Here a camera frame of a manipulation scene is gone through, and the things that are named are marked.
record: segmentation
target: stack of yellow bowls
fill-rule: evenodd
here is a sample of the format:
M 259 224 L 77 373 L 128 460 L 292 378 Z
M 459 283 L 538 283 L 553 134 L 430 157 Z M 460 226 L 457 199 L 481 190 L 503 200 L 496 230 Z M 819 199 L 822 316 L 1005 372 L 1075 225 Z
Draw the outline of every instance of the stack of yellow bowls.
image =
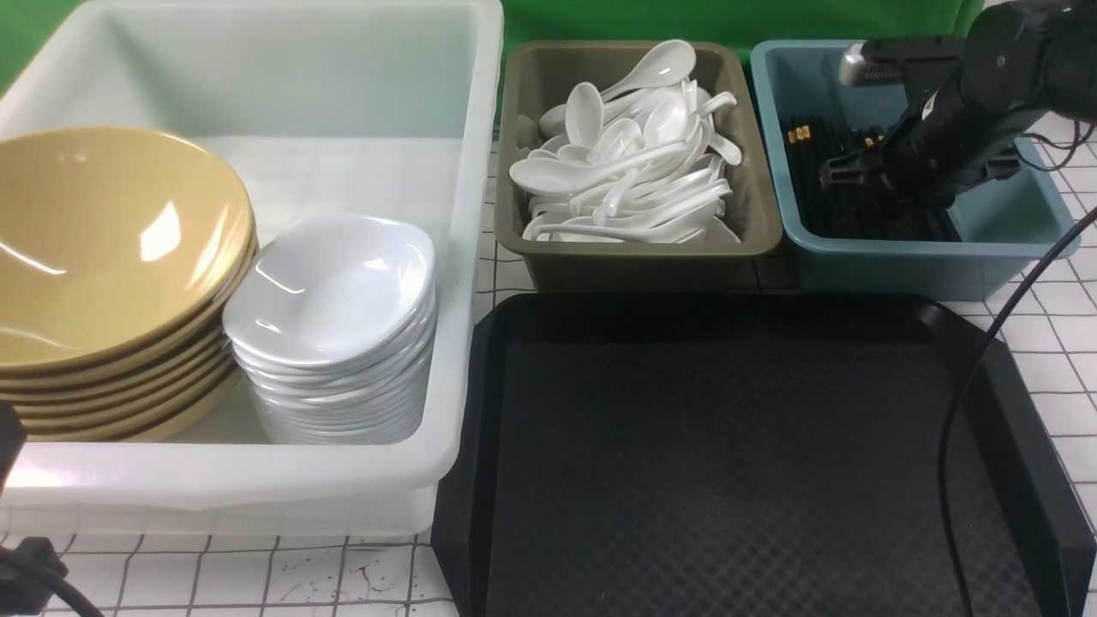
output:
M 236 382 L 222 306 L 258 248 L 233 169 L 124 127 L 0 142 L 0 401 L 39 441 L 160 440 Z

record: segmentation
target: olive green tray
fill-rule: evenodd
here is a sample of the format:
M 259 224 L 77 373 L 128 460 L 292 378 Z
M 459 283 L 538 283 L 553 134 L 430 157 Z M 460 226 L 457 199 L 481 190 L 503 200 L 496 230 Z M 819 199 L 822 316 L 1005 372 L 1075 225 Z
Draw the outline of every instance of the olive green tray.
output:
M 724 222 L 742 244 L 601 244 L 522 239 L 529 222 L 529 195 L 510 180 L 519 148 L 542 138 L 536 121 L 567 100 L 580 81 L 606 88 L 624 77 L 655 42 L 538 42 L 510 55 L 504 86 L 495 234 L 499 244 L 522 256 L 538 291 L 685 292 L 727 289 L 750 259 L 777 248 L 781 216 L 770 180 L 758 117 L 743 66 L 731 49 L 694 43 L 693 79 L 710 93 L 730 91 L 738 105 L 714 115 L 716 131 L 743 149 L 744 162 L 728 167 L 733 193 Z

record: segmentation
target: teal container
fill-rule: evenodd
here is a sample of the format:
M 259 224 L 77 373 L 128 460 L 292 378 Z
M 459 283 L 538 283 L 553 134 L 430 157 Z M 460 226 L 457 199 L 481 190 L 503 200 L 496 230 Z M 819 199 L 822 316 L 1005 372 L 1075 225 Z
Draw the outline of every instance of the teal container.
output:
M 960 195 L 949 209 L 962 243 L 824 238 L 804 228 L 784 155 L 781 120 L 817 114 L 849 126 L 890 126 L 906 109 L 902 86 L 838 82 L 853 41 L 770 41 L 750 54 L 755 98 L 784 232 L 800 284 L 810 291 L 915 293 L 934 300 L 985 300 L 1073 225 L 1051 177 L 1022 168 Z M 1017 147 L 1040 161 L 1029 139 Z M 1077 242 L 1063 257 L 1072 255 Z

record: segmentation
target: black tray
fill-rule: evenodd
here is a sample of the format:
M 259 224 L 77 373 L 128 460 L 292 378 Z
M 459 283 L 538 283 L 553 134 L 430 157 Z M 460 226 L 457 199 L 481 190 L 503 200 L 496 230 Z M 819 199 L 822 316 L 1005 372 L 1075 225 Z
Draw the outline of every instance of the black tray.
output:
M 464 617 L 960 615 L 935 450 L 982 332 L 916 299 L 512 299 L 432 543 Z M 979 616 L 1078 617 L 1093 535 L 1004 345 L 950 450 Z

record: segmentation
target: green backdrop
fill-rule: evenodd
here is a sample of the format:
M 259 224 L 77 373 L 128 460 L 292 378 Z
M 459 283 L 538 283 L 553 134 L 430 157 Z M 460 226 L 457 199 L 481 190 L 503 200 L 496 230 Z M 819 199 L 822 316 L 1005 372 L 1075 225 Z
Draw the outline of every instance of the green backdrop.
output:
M 80 0 L 0 0 L 0 91 Z M 502 0 L 506 53 L 539 38 L 688 38 L 742 57 L 770 38 L 962 34 L 983 0 Z

